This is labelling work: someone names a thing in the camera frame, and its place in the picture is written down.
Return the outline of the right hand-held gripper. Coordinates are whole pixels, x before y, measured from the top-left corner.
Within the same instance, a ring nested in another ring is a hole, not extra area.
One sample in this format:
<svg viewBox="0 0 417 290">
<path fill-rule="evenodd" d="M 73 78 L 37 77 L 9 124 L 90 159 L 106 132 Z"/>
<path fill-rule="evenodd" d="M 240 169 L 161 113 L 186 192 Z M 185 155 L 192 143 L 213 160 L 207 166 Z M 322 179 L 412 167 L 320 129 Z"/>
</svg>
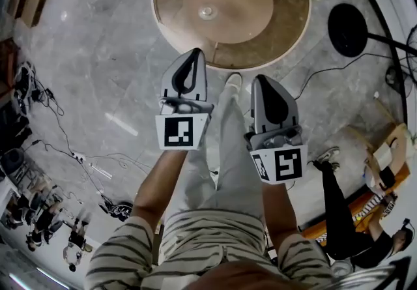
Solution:
<svg viewBox="0 0 417 290">
<path fill-rule="evenodd" d="M 295 99 L 279 82 L 262 74 L 253 80 L 252 96 L 255 131 L 244 138 L 260 180 L 288 182 L 302 178 L 308 146 L 302 142 L 302 129 L 297 125 Z"/>
</svg>

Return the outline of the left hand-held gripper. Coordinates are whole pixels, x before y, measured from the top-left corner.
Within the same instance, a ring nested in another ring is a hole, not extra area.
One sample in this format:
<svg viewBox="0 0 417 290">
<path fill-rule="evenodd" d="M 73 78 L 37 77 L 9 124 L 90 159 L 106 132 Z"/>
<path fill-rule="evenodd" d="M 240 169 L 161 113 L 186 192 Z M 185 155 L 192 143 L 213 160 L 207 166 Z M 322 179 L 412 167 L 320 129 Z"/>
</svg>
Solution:
<svg viewBox="0 0 417 290">
<path fill-rule="evenodd" d="M 162 76 L 161 95 L 164 98 L 160 100 L 160 113 L 155 116 L 160 149 L 200 148 L 214 109 L 214 104 L 204 102 L 207 74 L 201 49 L 187 51 L 171 63 Z"/>
</svg>

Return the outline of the person's left forearm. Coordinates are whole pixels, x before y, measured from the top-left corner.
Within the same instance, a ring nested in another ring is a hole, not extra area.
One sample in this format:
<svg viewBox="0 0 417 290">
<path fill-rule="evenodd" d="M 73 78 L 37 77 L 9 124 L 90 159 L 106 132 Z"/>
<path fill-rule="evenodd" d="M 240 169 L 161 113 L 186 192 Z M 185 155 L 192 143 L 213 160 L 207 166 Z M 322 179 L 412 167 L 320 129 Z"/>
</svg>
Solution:
<svg viewBox="0 0 417 290">
<path fill-rule="evenodd" d="M 144 219 L 152 231 L 169 205 L 187 154 L 164 151 L 137 191 L 130 215 Z"/>
</svg>

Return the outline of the person's right forearm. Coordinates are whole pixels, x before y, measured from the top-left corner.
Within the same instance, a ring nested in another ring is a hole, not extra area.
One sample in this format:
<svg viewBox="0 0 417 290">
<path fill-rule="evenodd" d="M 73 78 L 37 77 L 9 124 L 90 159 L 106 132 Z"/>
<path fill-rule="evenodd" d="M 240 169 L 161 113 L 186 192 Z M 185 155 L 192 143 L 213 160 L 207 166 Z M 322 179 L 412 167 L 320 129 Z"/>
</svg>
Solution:
<svg viewBox="0 0 417 290">
<path fill-rule="evenodd" d="M 288 236 L 298 233 L 295 211 L 286 185 L 263 183 L 262 193 L 266 227 L 278 250 Z"/>
</svg>

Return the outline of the person's right white shoe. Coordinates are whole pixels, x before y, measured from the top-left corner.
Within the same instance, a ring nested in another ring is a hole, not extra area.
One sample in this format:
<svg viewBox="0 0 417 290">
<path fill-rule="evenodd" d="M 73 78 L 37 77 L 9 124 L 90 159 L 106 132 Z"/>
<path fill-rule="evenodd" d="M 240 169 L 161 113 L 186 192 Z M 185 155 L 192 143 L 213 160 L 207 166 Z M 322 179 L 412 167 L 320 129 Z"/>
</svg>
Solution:
<svg viewBox="0 0 417 290">
<path fill-rule="evenodd" d="M 239 73 L 232 73 L 226 80 L 225 90 L 231 91 L 232 95 L 238 100 L 242 87 L 242 76 Z"/>
</svg>

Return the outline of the person's grey trousers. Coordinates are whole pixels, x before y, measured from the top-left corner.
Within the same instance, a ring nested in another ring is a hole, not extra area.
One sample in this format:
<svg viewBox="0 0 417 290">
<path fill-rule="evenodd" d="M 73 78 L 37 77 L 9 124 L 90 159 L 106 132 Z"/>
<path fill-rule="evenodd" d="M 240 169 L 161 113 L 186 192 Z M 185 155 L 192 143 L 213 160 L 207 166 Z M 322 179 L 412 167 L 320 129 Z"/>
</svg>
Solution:
<svg viewBox="0 0 417 290">
<path fill-rule="evenodd" d="M 210 176 L 206 148 L 190 151 L 165 212 L 166 219 L 180 212 L 209 209 L 264 220 L 261 181 L 244 141 L 246 129 L 237 96 L 235 87 L 225 87 L 216 108 L 216 122 L 220 124 L 218 183 Z"/>
</svg>

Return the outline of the small white box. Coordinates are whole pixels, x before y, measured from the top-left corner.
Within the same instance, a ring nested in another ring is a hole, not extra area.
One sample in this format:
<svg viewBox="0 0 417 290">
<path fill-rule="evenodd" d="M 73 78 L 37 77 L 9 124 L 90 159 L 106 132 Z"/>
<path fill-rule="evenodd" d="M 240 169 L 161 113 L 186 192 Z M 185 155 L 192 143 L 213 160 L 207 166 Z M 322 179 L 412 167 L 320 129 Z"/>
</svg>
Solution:
<svg viewBox="0 0 417 290">
<path fill-rule="evenodd" d="M 373 157 L 380 169 L 385 169 L 392 162 L 391 148 L 387 143 L 383 143 L 374 153 Z"/>
</svg>

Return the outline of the small black round device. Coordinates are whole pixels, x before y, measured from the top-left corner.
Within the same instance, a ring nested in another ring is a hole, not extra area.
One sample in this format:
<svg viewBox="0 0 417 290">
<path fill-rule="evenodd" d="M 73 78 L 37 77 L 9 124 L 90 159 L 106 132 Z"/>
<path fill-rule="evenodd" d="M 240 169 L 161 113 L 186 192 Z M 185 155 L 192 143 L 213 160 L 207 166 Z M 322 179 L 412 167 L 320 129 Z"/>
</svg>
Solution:
<svg viewBox="0 0 417 290">
<path fill-rule="evenodd" d="M 385 74 L 385 82 L 399 93 L 400 88 L 404 85 L 402 72 L 398 74 L 394 66 L 389 66 Z"/>
</svg>

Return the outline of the orange wooden bench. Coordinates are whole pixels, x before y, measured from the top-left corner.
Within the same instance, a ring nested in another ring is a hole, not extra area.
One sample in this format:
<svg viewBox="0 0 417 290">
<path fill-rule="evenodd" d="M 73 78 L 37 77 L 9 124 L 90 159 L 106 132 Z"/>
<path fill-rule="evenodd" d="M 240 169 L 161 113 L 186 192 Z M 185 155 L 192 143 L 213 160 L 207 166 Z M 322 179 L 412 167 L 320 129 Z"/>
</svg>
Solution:
<svg viewBox="0 0 417 290">
<path fill-rule="evenodd" d="M 405 163 L 403 167 L 400 169 L 399 173 L 395 176 L 396 182 L 392 188 L 389 188 L 387 192 L 396 197 L 396 200 L 398 198 L 396 190 L 399 188 L 399 186 L 407 180 L 407 178 L 410 175 L 410 169 Z M 368 199 L 372 198 L 373 195 L 382 195 L 385 196 L 384 193 L 382 194 L 374 194 L 366 185 L 363 185 L 359 190 L 357 190 L 355 193 L 351 194 L 349 197 L 346 198 L 346 202 L 349 204 L 349 209 L 352 213 L 352 209 L 354 206 L 359 206 L 366 202 Z M 367 232 L 368 225 L 369 225 L 369 219 L 371 218 L 371 215 L 377 210 L 377 207 L 375 207 L 369 214 L 367 214 L 365 217 L 363 217 L 360 220 L 354 221 L 356 232 Z M 327 232 L 326 232 L 326 220 L 325 220 L 325 214 L 322 214 L 316 218 L 314 218 L 312 221 L 307 222 L 303 224 L 300 227 L 300 230 L 302 232 L 302 235 L 306 237 L 307 239 L 314 239 L 316 240 L 321 246 L 326 246 L 326 239 L 327 239 Z"/>
</svg>

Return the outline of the light wooden chair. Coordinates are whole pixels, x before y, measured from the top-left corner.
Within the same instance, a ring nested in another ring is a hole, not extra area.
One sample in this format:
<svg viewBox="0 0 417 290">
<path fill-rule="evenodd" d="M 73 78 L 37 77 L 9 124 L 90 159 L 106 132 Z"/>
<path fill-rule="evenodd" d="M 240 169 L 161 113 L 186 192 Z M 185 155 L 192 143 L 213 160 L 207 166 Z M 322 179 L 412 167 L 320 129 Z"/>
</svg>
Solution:
<svg viewBox="0 0 417 290">
<path fill-rule="evenodd" d="M 379 139 L 377 142 L 370 142 L 363 133 L 351 125 L 346 126 L 346 129 L 366 146 L 367 158 L 364 161 L 364 178 L 367 187 L 375 194 L 384 193 L 388 195 L 387 190 L 392 188 L 396 182 L 395 176 L 399 173 L 403 165 L 407 163 L 407 146 L 410 138 L 408 137 L 407 125 L 397 121 L 378 98 L 375 99 L 375 103 L 390 123 L 386 131 L 378 135 Z M 380 169 L 373 157 L 373 153 L 383 143 L 387 143 L 391 148 L 392 162 L 385 169 Z"/>
</svg>

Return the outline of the black white striped cushion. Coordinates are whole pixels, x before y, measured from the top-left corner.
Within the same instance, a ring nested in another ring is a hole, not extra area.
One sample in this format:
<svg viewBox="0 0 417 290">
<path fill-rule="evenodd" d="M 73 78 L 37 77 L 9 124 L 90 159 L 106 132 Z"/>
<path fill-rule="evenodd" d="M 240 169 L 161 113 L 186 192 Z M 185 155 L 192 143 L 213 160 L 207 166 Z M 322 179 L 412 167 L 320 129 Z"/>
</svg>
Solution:
<svg viewBox="0 0 417 290">
<path fill-rule="evenodd" d="M 352 209 L 352 219 L 354 221 L 360 220 L 369 214 L 375 207 L 377 207 L 384 199 L 382 195 L 373 195 L 372 198 L 359 206 L 354 206 Z"/>
</svg>

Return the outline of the person's striped beige shirt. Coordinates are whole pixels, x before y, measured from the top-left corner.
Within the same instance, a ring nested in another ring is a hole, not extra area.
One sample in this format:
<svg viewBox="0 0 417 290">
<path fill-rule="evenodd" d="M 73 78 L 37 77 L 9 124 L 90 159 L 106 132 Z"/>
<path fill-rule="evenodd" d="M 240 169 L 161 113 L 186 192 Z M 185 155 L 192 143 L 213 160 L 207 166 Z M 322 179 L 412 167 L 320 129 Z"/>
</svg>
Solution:
<svg viewBox="0 0 417 290">
<path fill-rule="evenodd" d="M 155 267 L 154 232 L 146 220 L 131 216 L 91 257 L 85 290 L 180 290 L 221 263 L 243 260 L 307 285 L 330 282 L 330 267 L 314 240 L 290 235 L 273 265 L 264 234 L 260 220 L 241 212 L 179 212 L 165 223 Z"/>
</svg>

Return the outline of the grey white handheld device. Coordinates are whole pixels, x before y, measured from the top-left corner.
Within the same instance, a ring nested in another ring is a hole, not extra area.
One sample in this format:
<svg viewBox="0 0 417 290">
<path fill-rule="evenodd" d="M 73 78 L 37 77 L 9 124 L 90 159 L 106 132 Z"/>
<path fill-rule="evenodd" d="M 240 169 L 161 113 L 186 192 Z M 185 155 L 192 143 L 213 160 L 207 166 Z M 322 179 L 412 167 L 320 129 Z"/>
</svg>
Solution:
<svg viewBox="0 0 417 290">
<path fill-rule="evenodd" d="M 29 61 L 20 63 L 14 77 L 14 98 L 17 100 L 28 98 L 31 95 L 34 83 L 34 66 Z"/>
</svg>

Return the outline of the brown wooden cabinet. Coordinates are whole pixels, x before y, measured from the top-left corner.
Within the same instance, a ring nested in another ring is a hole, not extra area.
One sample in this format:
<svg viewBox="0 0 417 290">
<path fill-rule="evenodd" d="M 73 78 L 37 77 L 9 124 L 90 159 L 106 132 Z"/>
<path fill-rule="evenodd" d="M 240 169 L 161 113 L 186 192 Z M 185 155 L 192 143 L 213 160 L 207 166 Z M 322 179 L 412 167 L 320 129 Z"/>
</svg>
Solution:
<svg viewBox="0 0 417 290">
<path fill-rule="evenodd" d="M 0 97 L 14 88 L 19 51 L 13 38 L 0 41 Z"/>
</svg>

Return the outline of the black pedestal fan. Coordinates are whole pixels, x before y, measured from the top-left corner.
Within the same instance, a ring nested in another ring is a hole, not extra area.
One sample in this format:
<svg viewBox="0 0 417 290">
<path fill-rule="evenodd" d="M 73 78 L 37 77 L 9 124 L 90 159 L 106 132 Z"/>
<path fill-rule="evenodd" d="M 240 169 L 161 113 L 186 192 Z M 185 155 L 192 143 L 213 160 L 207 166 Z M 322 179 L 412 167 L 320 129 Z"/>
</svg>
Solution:
<svg viewBox="0 0 417 290">
<path fill-rule="evenodd" d="M 409 62 L 410 59 L 417 59 L 417 48 L 370 33 L 363 14 L 354 5 L 341 3 L 333 7 L 328 17 L 328 35 L 336 51 L 345 57 L 358 57 L 362 54 L 368 39 L 403 50 L 406 53 L 410 78 L 417 86 L 417 79 Z"/>
</svg>

